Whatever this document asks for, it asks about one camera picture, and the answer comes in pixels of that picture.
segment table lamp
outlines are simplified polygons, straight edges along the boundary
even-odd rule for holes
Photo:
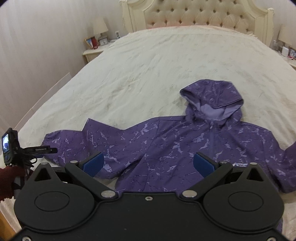
[[[99,39],[107,37],[107,36],[102,35],[102,33],[105,33],[108,31],[108,28],[107,28],[103,18],[101,18],[101,17],[96,18],[93,21],[93,26],[94,26],[94,35],[100,34]]]
[[[290,31],[287,26],[281,25],[278,40],[284,43],[281,54],[287,57],[289,53],[289,46],[292,45],[290,40]]]

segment tufted headboard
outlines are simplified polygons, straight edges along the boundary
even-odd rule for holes
[[[270,45],[274,10],[252,0],[120,0],[129,33],[148,28],[213,25],[254,34]]]

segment photo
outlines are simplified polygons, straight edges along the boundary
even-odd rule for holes
[[[3,153],[6,153],[9,151],[9,139],[8,134],[2,138],[2,146],[3,146]]]
[[[289,58],[296,59],[296,50],[290,48]]]
[[[119,34],[119,31],[116,31],[115,34],[116,34],[116,38],[117,38],[117,39],[120,39],[120,38],[121,38],[121,36],[120,36],[120,34]]]
[[[90,47],[91,49],[94,48],[94,46],[93,46],[93,44],[92,44],[92,42],[91,42],[91,38],[89,38],[89,39],[85,39],[84,41],[86,42],[86,44],[87,44],[88,47]]]

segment nightstand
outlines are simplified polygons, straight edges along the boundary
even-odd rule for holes
[[[109,42],[108,44],[106,44],[104,46],[99,46],[97,49],[89,49],[89,50],[84,51],[83,56],[86,57],[86,60],[89,63],[90,61],[92,61],[93,59],[98,57],[106,49],[108,49],[110,47],[110,45],[114,43],[114,40],[112,40],[112,41],[113,42]]]
[[[293,69],[296,70],[296,60],[283,56],[279,51],[276,51]]]

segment hoodie sleeve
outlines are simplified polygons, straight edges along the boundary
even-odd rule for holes
[[[82,131],[57,131],[47,134],[43,145],[57,147],[57,154],[46,155],[58,165],[82,161],[95,152],[104,154],[104,167],[96,177],[111,179],[136,164],[151,145],[158,129],[158,118],[126,130],[89,119]]]
[[[265,162],[280,191],[289,193],[296,190],[296,142],[283,151],[272,132],[264,136]]]

